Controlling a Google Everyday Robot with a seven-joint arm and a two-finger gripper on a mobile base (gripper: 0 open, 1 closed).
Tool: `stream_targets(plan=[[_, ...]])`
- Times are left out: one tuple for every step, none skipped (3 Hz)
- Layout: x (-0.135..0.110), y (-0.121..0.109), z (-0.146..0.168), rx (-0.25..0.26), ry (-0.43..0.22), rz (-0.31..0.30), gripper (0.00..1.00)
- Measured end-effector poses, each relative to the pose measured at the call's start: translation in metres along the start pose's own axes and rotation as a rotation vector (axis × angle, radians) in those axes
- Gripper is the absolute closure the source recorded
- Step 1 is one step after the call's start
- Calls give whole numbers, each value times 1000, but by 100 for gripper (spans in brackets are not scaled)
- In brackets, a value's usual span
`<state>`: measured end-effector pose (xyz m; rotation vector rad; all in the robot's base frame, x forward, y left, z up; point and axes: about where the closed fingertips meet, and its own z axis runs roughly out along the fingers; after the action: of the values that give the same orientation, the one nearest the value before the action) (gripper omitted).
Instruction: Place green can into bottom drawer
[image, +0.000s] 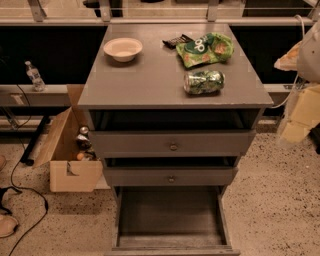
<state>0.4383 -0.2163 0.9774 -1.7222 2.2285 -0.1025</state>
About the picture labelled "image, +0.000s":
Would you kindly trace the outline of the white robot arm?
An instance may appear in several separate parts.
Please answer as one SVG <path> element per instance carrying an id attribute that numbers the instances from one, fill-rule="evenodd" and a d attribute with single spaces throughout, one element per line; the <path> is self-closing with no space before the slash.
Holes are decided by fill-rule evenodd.
<path id="1" fill-rule="evenodd" d="M 274 67 L 296 71 L 297 77 L 302 79 L 301 85 L 294 82 L 285 102 L 284 118 L 278 128 L 282 143 L 300 143 L 320 124 L 320 21 L 279 58 Z"/>

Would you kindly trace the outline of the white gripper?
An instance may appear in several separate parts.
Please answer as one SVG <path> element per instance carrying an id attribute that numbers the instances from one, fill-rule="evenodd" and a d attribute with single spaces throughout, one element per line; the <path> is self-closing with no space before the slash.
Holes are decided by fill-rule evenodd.
<path id="1" fill-rule="evenodd" d="M 320 84 L 307 87 L 299 94 L 293 120 L 281 121 L 279 137 L 288 143 L 300 143 L 320 123 Z"/>

